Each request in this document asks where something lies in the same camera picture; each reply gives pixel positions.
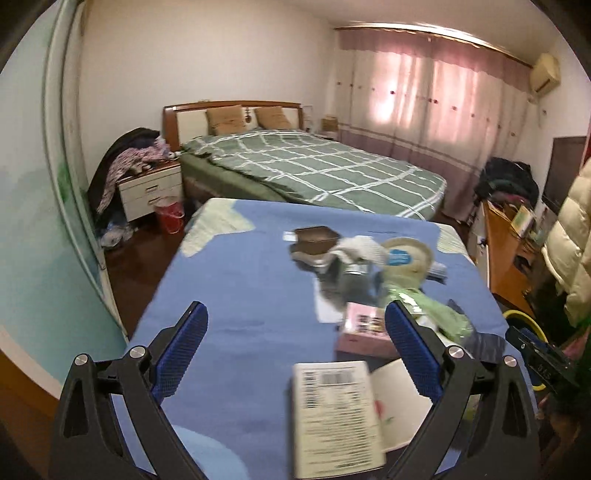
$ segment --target backpack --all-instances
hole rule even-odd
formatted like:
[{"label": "backpack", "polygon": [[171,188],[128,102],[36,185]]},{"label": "backpack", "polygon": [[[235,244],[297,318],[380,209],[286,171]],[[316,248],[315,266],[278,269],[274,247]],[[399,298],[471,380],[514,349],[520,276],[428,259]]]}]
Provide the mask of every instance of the backpack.
[{"label": "backpack", "polygon": [[527,163],[513,162],[505,158],[492,157],[480,172],[478,184],[474,187],[474,204],[477,206],[494,192],[519,195],[531,203],[538,203],[540,190],[531,176],[531,167]]}]

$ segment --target red bucket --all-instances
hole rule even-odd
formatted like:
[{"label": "red bucket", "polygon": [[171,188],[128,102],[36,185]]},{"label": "red bucket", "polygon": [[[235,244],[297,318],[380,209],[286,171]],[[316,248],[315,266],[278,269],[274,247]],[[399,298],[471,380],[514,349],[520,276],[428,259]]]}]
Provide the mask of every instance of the red bucket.
[{"label": "red bucket", "polygon": [[162,197],[153,207],[163,232],[179,233],[183,229],[184,209],[178,197]]}]

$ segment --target open notebook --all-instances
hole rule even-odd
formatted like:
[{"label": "open notebook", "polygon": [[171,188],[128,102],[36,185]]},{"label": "open notebook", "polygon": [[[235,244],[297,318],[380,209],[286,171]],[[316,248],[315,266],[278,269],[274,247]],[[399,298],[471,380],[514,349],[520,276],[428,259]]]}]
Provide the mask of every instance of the open notebook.
[{"label": "open notebook", "polygon": [[402,360],[294,365],[294,467],[300,479],[382,467],[385,452],[410,443],[431,401]]}]

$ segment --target screw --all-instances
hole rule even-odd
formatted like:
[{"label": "screw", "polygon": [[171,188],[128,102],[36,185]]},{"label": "screw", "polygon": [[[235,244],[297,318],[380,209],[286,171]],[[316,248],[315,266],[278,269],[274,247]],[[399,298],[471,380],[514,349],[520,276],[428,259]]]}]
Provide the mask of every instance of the screw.
[{"label": "screw", "polygon": [[517,360],[515,360],[515,358],[513,358],[511,355],[507,355],[503,360],[505,360],[505,365],[508,367],[516,367],[517,366]]},{"label": "screw", "polygon": [[464,350],[457,345],[452,345],[447,351],[453,358],[462,358],[464,356]]},{"label": "screw", "polygon": [[134,346],[130,351],[129,351],[129,356],[131,358],[142,358],[146,353],[146,349],[142,346]]},{"label": "screw", "polygon": [[88,355],[85,355],[84,353],[78,355],[75,359],[74,359],[74,363],[76,365],[84,365],[86,362],[88,361]]}]

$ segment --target wall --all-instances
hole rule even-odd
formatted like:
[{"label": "wall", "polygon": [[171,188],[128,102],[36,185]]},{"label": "wall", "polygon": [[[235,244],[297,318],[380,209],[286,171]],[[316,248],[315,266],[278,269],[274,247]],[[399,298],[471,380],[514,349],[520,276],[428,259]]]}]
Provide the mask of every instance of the wall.
[{"label": "wall", "polygon": [[550,53],[560,62],[561,84],[540,100],[540,111],[530,105],[515,157],[531,165],[540,196],[555,137],[587,135],[591,120],[591,80],[561,35]]},{"label": "wall", "polygon": [[80,78],[87,173],[122,134],[160,130],[162,107],[280,100],[324,115],[334,32],[283,0],[100,0]]},{"label": "wall", "polygon": [[10,145],[0,153],[0,348],[59,385],[77,354],[115,358],[125,341],[74,252],[48,170],[41,105],[57,8],[39,17],[0,74],[0,142]]}]

